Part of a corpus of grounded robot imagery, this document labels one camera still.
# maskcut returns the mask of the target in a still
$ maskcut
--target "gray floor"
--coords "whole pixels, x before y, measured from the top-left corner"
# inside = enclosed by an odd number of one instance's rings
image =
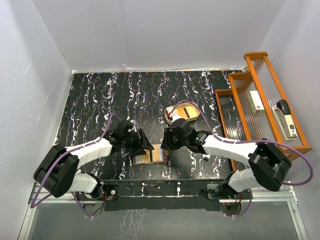
[[[37,207],[28,239],[297,240],[298,236],[287,202],[253,202],[235,220],[201,209],[122,210],[90,220],[76,204],[45,203]]]

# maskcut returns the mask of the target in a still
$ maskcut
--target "black strip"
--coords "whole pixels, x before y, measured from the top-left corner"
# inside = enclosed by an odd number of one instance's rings
[[[187,116],[187,117],[188,117],[188,119],[189,119],[189,118],[190,118],[190,115],[189,115],[189,113],[188,113],[187,109],[184,107],[184,108],[183,108],[183,110],[184,110],[184,112],[185,112],[186,116]]]
[[[149,154],[150,154],[150,163],[152,163],[153,159],[152,159],[152,151],[151,150],[149,150]]]

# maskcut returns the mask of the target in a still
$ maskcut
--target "black marble surface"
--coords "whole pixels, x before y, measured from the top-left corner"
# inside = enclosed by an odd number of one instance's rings
[[[75,146],[103,133],[105,116],[115,112],[124,119],[135,119],[152,144],[160,144],[166,128],[164,110],[181,100],[198,104],[213,130],[223,136],[215,90],[228,89],[231,71],[166,71],[78,73],[62,116],[56,142]],[[114,118],[111,128],[117,120]],[[200,116],[193,124],[208,130]],[[81,167],[102,180],[176,180],[224,179],[230,161],[220,156],[201,160],[200,154],[186,147],[171,151],[164,164],[133,165],[130,156],[121,152]]]

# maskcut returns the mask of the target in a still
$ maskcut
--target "gray wall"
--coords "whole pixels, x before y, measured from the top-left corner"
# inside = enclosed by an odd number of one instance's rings
[[[0,235],[17,239],[71,71],[32,0],[0,1]]]
[[[284,0],[33,0],[71,70],[242,67]]]
[[[320,229],[320,2],[287,0],[281,8],[260,50],[267,51],[301,127],[313,150],[307,153],[314,167],[313,180],[295,187],[298,206],[311,240]],[[289,180],[308,177],[303,160],[293,162]]]

